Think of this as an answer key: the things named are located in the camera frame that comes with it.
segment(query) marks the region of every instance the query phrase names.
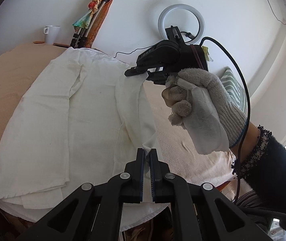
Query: power cord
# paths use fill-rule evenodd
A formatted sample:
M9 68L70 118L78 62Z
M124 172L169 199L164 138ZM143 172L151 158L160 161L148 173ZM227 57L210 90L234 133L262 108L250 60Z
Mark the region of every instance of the power cord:
M271 11L272 11L272 13L273 13L273 15L274 15L274 17L280 22L280 23L282 23L283 25L286 25L286 23L283 23L282 21L280 21L278 18L277 18L277 16L275 15L275 13L274 13L274 11L273 11L273 9L272 9L272 6L271 6L271 4L270 4L270 1L268 0L268 3L269 3L269 5L270 5L270 8L271 8Z
M190 40L189 40L188 42L194 40L195 37L196 37L196 36L194 36L194 35L193 35L192 33L190 33L190 32L182 31L181 33L185 33L185 36L188 37L188 38L190 38Z
M133 50L131 53L123 53L123 52L117 52L116 54L115 54L115 57L113 57L113 58L116 58L116 56L117 56L117 54L118 53L122 53L122 54L132 54L133 52L135 52L135 51L137 51L137 50L143 50L143 49L147 49L147 48L150 48L150 47L152 47L153 45L151 45L151 46L147 46L147 47L145 47L145 48L137 48L137 49L135 49L135 50Z
M233 59L233 57L230 55L230 53L217 41L217 40L214 40L213 38L211 37L203 37L201 42L200 42L200 46L202 46L202 44L204 43L205 40L209 40L213 43L215 43L226 55L227 57L230 59L230 61L233 63L233 65L235 66L237 72L239 73L239 76L242 80L242 83L243 83L243 87L244 87L244 90L245 90L245 94L247 96L247 104L248 104L248 116L247 116L247 122L245 124L245 128L244 128L244 133L243 133L243 136L241 138L241 141L240 141L240 145L239 145L239 149L238 149L238 152L237 152L237 160L235 161L235 166L236 166L236 173L237 173L237 188L236 188L236 195L235 195L235 199L234 199L234 204L236 204L238 198L239 198L239 194L240 194L240 185L241 185L241 179L240 179L240 168L241 168L241 162L240 162L240 159L241 159L241 148L242 148L242 144L244 142L244 139L245 139L245 136L247 134L247 131L248 131L248 128L249 128L249 124L250 124L250 110L251 110L251 107L250 107L250 95L249 95L249 91L248 91L248 87L247 87L247 84L245 82L245 79L243 77L243 74L239 68L239 66L237 65L236 61Z

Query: black sleeve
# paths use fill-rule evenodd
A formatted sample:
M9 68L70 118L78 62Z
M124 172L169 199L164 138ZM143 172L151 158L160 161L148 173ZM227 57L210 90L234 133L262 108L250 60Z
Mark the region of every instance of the black sleeve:
M286 213L286 149L259 126L258 144L242 162L240 176L272 208Z

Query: screw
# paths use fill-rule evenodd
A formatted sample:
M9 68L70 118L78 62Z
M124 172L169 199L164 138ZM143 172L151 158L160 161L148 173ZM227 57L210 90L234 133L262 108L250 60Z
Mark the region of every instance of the screw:
M165 174L165 177L166 177L167 179L173 179L173 178L175 178L175 175L174 175L173 173L166 173L166 174Z
M82 190L90 190L92 188L92 184L91 183L84 183L82 185Z
M120 175L120 177L121 177L122 179L128 179L130 176L131 176L131 175L130 175L129 173L126 173L126 172L123 172L123 173Z
M212 184L210 184L210 183L204 183L204 184L203 184L203 188L204 188L205 190L212 190L212 189L213 189L213 186L212 186Z

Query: black cable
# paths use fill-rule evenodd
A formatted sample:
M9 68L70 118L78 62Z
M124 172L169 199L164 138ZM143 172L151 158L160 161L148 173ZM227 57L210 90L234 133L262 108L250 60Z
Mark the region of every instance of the black cable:
M269 5L270 5L271 11L272 11L273 15L275 16L275 18L276 18L280 23L286 25L286 23L281 22L281 21L277 18L277 16L275 15L275 13L274 13L274 11L273 11L273 9L272 9L272 6L271 6L269 0L268 0L268 3L269 3Z
M132 54L133 52L135 52L135 51L137 51L137 50L147 49L147 48L150 48L150 47L152 47L152 46L153 46L153 45L147 46L147 47L145 47L145 48L137 48L137 49L133 50L131 53L117 52L117 53L115 54L115 57L113 57L113 58L116 58L116 56L117 56L118 53L122 53L122 54Z
M185 31L181 31L181 33L185 33L185 37L187 37L187 38L190 38L190 40L189 41L184 41L185 43L188 43L188 42L190 42L190 41L193 41L195 38L196 38L196 36L194 36L192 33L190 33L190 32L185 32Z
M197 31L197 34L195 36L193 36L193 34L191 34L190 32L185 32L185 31L181 32L181 33L185 33L187 35L190 34L191 36L193 36L193 38L191 38L190 36L185 35L186 37L190 38L190 40L185 42L185 43L189 43L189 42L193 41L199 35L199 33L201 31L200 20L198 18L196 18L196 19L199 22L199 30Z
M273 218L279 220L286 220L286 213L272 211L263 208L253 208L253 207L238 207L245 214L256 215L256 216L272 216Z
M237 65L236 61L233 59L233 57L229 54L229 52L217 41L217 40L214 40L213 38L211 37L203 37L201 42L200 42L200 46L202 46L202 44L204 43L205 40L209 40L213 43L215 43L226 55L227 57L230 59L230 61L233 63L233 65L235 66L237 72L239 73L239 76L242 80L242 83L243 83L243 87L244 87L244 90L245 90L245 94L247 96L247 104L248 104L248 116L247 116L247 122L245 124L245 128L244 128L244 133L243 133L243 136L241 138L241 141L240 141L240 145L239 145L239 149L238 149L238 152L237 152L237 160L235 162L235 166L236 166L236 172L237 172L237 188L236 188L236 195L235 195L235 199L234 199L234 203L236 204L238 198L239 198L239 194L240 194L240 185L241 185L241 181L240 181L240 168L241 168L241 162L240 162L240 158L241 158L241 147L242 147L242 144L244 142L244 139L245 139L245 136L247 134L247 131L248 131L248 128L249 128L249 124L250 124L250 110L251 110L251 107L250 107L250 95L249 95L249 91L248 91L248 87L247 87L247 84L245 82L245 79L243 77L243 74L239 68L239 66Z

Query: folded white cloth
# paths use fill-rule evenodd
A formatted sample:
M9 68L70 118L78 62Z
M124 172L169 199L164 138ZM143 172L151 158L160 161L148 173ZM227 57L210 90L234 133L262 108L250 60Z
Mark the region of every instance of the folded white cloth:
M22 97L0 142L0 207L37 221L85 182L107 182L143 147L161 149L143 82L128 64L92 49L67 49ZM166 207L124 206L121 231Z

